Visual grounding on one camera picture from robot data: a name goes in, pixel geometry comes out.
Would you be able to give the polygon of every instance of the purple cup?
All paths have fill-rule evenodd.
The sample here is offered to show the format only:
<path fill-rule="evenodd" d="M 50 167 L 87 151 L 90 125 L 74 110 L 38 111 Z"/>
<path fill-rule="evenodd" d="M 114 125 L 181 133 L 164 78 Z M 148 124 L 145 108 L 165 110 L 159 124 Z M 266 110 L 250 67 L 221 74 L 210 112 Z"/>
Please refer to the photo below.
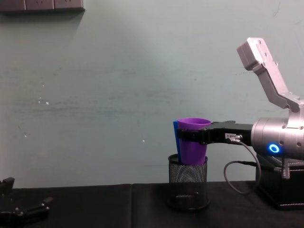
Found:
<path fill-rule="evenodd" d="M 182 118 L 177 120 L 178 129 L 199 130 L 212 122 L 202 118 Z M 180 159 L 186 165 L 201 165 L 205 163 L 207 145 L 199 142 L 188 142 L 180 139 Z"/>

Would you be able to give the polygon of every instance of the light blue wall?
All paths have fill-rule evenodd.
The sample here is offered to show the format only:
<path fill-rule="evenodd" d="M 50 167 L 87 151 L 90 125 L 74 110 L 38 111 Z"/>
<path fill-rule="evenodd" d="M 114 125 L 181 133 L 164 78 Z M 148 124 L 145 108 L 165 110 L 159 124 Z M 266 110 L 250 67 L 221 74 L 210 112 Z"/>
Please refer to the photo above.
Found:
<path fill-rule="evenodd" d="M 241 65 L 248 37 L 266 40 L 304 95 L 301 0 L 85 3 L 84 14 L 0 18 L 0 179 L 16 187 L 167 182 L 172 120 L 287 116 Z M 208 157 L 209 181 L 252 159 L 224 144 Z M 251 180 L 254 169 L 228 175 Z"/>

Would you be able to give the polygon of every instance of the mesh pencil holder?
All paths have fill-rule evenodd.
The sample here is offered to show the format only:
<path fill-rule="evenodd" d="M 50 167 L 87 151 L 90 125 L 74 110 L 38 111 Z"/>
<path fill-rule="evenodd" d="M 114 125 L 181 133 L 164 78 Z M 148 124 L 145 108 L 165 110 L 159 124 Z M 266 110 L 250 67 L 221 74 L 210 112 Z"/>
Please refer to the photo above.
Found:
<path fill-rule="evenodd" d="M 185 165 L 177 154 L 169 156 L 168 205 L 181 211 L 197 211 L 209 204 L 207 161 L 202 165 Z"/>

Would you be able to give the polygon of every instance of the cable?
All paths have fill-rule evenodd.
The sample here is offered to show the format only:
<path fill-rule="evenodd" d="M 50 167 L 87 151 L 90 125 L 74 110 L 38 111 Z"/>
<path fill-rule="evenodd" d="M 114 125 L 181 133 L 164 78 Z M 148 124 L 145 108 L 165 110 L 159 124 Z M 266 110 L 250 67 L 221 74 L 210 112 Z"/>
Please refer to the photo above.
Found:
<path fill-rule="evenodd" d="M 228 180 L 227 178 L 227 175 L 226 175 L 226 169 L 229 165 L 231 164 L 234 164 L 234 163 L 240 163 L 240 161 L 232 161 L 232 162 L 229 162 L 225 165 L 225 168 L 224 168 L 224 177 L 225 177 L 225 180 L 227 182 L 227 184 L 233 189 L 235 190 L 236 192 L 238 192 L 239 194 L 242 194 L 242 195 L 247 195 L 247 194 L 250 194 L 252 192 L 254 192 L 256 190 L 256 188 L 259 186 L 260 182 L 261 182 L 261 176 L 262 176 L 262 169 L 261 169 L 261 165 L 260 165 L 260 162 L 259 160 L 257 159 L 257 157 L 254 155 L 254 153 L 251 151 L 251 149 L 246 145 L 244 144 L 243 142 L 237 140 L 237 141 L 234 141 L 233 142 L 234 144 L 239 144 L 239 145 L 243 145 L 250 153 L 251 155 L 254 157 L 254 159 L 256 160 L 256 167 L 257 167 L 257 171 L 258 171 L 258 178 L 257 178 L 257 181 L 256 181 L 256 184 L 255 186 L 248 190 L 248 191 L 240 191 L 238 190 L 236 187 L 234 187 L 231 182 Z"/>

